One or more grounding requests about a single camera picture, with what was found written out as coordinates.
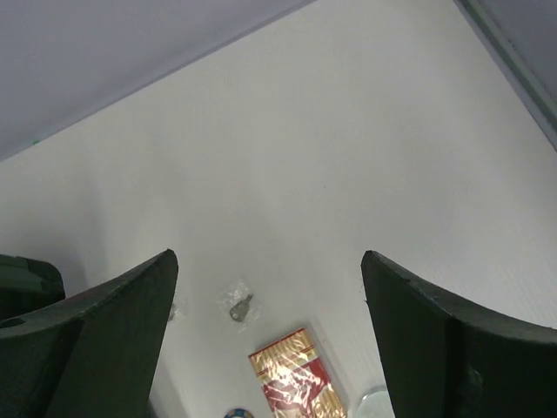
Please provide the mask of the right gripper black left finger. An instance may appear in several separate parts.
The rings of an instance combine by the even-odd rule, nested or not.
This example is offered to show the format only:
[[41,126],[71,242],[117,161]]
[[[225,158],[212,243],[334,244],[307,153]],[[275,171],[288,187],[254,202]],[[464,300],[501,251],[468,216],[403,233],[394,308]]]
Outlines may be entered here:
[[1,320],[4,417],[142,417],[178,280],[165,250],[47,307]]

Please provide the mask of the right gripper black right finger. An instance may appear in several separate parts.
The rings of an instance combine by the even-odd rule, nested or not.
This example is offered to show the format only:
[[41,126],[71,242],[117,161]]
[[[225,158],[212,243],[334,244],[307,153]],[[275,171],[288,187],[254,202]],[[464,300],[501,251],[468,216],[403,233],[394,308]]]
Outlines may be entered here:
[[362,279],[398,417],[554,417],[556,332],[368,251]]

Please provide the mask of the black poker set case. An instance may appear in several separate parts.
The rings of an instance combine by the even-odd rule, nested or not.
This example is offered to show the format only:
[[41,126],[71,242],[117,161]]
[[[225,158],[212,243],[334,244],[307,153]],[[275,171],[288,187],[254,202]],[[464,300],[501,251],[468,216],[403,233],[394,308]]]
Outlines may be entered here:
[[62,275],[51,263],[1,255],[1,320],[33,312],[64,298]]

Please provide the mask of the red playing card deck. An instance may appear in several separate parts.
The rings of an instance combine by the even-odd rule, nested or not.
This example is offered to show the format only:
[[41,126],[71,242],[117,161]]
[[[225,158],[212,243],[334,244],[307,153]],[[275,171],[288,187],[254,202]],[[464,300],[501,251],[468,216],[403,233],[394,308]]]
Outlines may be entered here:
[[273,417],[347,416],[317,346],[305,328],[260,348],[248,359]]

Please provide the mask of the blue green poker chip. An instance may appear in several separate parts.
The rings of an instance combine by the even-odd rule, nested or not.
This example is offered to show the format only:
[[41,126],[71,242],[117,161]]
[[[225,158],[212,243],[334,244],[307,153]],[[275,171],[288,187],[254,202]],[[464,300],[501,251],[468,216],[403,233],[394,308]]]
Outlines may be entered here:
[[245,408],[233,408],[226,412],[225,418],[254,418],[254,415]]

